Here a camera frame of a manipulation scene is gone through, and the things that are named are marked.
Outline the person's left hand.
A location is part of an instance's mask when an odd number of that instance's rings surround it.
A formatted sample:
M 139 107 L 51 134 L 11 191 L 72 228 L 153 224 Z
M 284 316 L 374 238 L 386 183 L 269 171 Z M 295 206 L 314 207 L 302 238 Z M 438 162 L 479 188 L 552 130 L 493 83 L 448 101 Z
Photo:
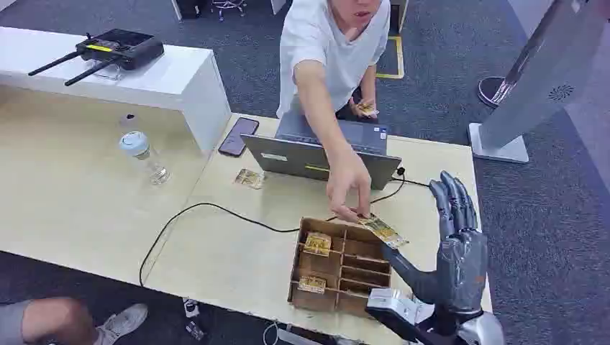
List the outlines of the person's left hand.
M 348 104 L 352 113 L 357 117 L 366 119 L 376 119 L 378 117 L 379 111 L 376 108 L 374 99 L 363 98 L 356 103 L 352 97 Z

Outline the person's right hand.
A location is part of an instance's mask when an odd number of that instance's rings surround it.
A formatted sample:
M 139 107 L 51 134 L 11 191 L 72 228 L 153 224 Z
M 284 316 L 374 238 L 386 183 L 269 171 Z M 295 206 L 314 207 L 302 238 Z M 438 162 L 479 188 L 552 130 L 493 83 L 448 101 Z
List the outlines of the person's right hand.
M 340 219 L 357 223 L 359 216 L 370 215 L 371 178 L 361 158 L 351 147 L 327 150 L 329 179 L 327 196 L 331 211 Z M 351 208 L 346 204 L 347 194 L 358 192 L 358 205 Z

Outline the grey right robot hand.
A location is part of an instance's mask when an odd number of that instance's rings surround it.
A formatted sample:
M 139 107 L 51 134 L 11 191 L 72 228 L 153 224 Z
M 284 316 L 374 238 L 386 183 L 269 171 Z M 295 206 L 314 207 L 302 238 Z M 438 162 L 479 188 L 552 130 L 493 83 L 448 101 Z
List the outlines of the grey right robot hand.
M 383 258 L 420 301 L 453 313 L 477 313 L 486 286 L 488 238 L 478 228 L 473 200 L 461 180 L 443 170 L 429 189 L 439 216 L 436 268 L 425 272 L 399 250 L 382 248 Z

